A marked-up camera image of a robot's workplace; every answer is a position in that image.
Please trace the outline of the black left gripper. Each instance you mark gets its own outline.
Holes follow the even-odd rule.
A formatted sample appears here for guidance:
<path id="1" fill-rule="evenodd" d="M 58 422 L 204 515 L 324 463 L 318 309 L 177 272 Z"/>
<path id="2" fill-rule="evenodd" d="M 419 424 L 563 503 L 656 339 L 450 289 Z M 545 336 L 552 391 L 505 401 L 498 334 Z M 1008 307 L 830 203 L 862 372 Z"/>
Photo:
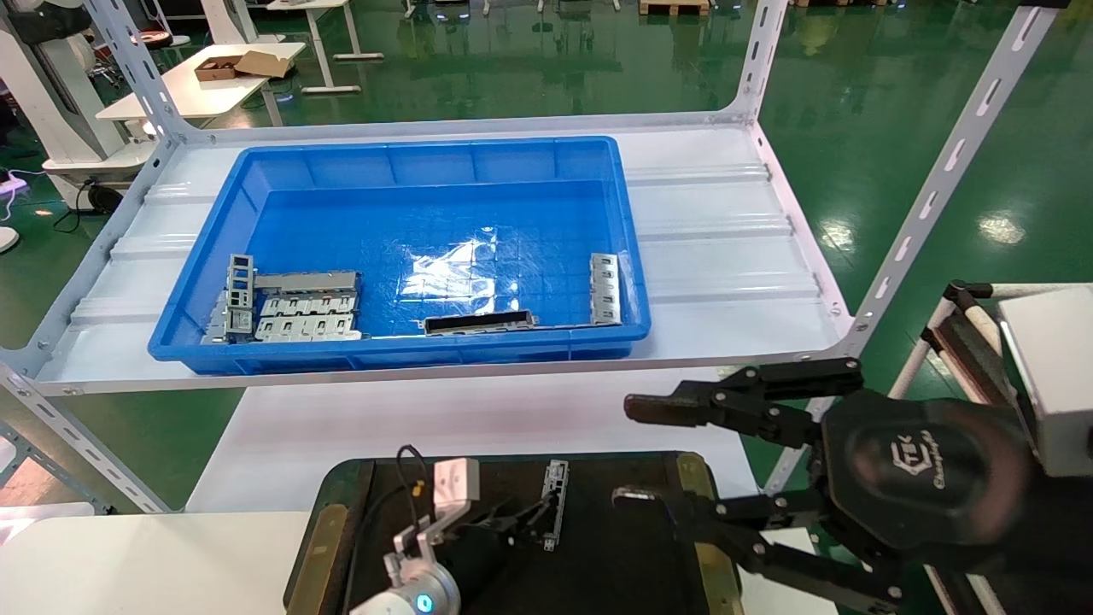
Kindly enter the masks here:
<path id="1" fill-rule="evenodd" d="M 516 548 L 557 549 L 559 497 L 522 506 L 506 499 L 485 520 L 465 523 L 444 534 L 442 565 L 459 592 L 482 592 L 500 575 Z"/>

